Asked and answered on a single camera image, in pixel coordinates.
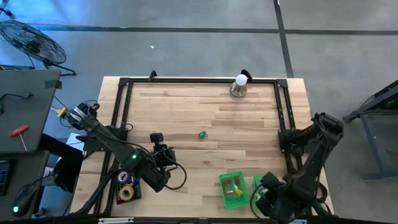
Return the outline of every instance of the wooden tabletop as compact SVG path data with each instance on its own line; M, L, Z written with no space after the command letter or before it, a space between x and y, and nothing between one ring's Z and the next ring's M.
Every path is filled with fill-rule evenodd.
M103 125L111 122L119 79L104 77L98 99L98 120ZM296 127L305 128L312 122L304 81L287 81ZM285 109L283 92L280 94ZM125 97L126 88L118 124ZM226 83L135 83L127 122L134 125L128 141L147 149L152 149L149 134L162 132L164 142L175 147L177 162L186 168L188 179L179 190L164 188L159 193L141 180L142 198L122 205L114 200L112 216L251 218L249 207L225 209L219 175L243 171L251 194L253 175L271 171L281 178L286 174L277 137L275 94L269 84L248 84L246 96L235 98ZM198 137L201 131L207 132L204 139ZM104 152L96 152L83 162L71 212L81 208L98 185L103 157ZM181 169L171 174L168 185L180 185ZM324 171L321 182L328 188ZM107 196L108 187L101 211ZM333 211L330 197L326 203Z

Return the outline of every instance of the green plastic container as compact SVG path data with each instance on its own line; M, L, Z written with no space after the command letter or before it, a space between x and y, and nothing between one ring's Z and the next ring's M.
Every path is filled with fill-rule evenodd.
M235 177L239 177L239 184L235 183ZM224 186L223 183L226 180L230 180L231 183ZM221 174L220 185L226 209L239 208L250 205L250 195L246 188L246 184L244 183L242 171L232 172L229 174ZM225 192L227 191L233 191L235 189L235 186L237 186L239 190L242 190L243 194L241 194L240 196L236 193L234 193L233 195L225 194Z
M257 186L260 184L260 180L262 179L262 177L263 177L263 175L254 175L254 177L253 177L253 192L257 188ZM255 201L258 200L258 198L259 198L259 196L256 196L256 195L254 196Z
M253 177L253 191L260 184L260 180L262 179L262 177L263 177L263 175L254 175L254 177Z

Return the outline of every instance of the electric fan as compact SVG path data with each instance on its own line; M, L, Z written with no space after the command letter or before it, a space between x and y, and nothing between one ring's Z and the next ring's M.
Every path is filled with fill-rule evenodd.
M60 66L67 60L67 55L59 44L47 35L27 24L8 20L0 23L0 34L15 48L43 62L44 66L56 66L72 73L61 76L76 75L76 72Z

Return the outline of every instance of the red screwdriver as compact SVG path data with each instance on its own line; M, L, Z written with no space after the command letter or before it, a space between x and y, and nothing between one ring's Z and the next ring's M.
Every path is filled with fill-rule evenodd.
M29 129L28 125L23 125L23 126L15 129L15 130L13 130L13 131L11 131L9 133L10 137L14 137L14 136L17 136L19 134L19 137L21 137L22 143L23 143L23 145L25 147L25 151L27 151L27 149L26 149L26 146L25 146L24 138L22 137L22 133L24 133L28 129Z

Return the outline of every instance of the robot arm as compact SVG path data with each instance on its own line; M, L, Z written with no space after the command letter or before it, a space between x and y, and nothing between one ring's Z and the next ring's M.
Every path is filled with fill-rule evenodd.
M75 109L67 114L68 122L75 128L84 129L90 133L101 145L112 151L122 169L130 172L134 177L142 178L156 192L161 191L170 178L170 172L165 166L171 166L175 162L175 154L172 148L159 142L163 141L161 133L151 134L151 141L155 141L155 151L149 152L144 148L132 147L128 142L117 139L109 130L96 119L97 106L89 106L80 103Z
M319 176L327 157L343 137L343 123L325 113L315 114L313 124L303 130L283 130L280 146L302 147L314 139L315 147L297 174L289 174L283 182L268 172L261 180L266 193L256 201L259 210L280 223L288 223L292 214L301 214L315 201Z

